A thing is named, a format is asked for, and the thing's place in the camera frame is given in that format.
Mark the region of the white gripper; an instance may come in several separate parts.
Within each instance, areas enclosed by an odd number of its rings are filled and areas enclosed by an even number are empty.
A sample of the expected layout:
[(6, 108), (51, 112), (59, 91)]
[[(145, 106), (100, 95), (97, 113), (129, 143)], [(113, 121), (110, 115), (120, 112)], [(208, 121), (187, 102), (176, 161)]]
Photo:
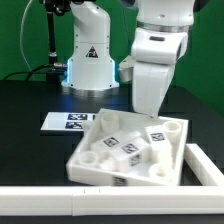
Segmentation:
[(188, 34), (137, 28), (131, 49), (132, 105), (135, 112), (157, 117), (175, 66), (187, 48)]

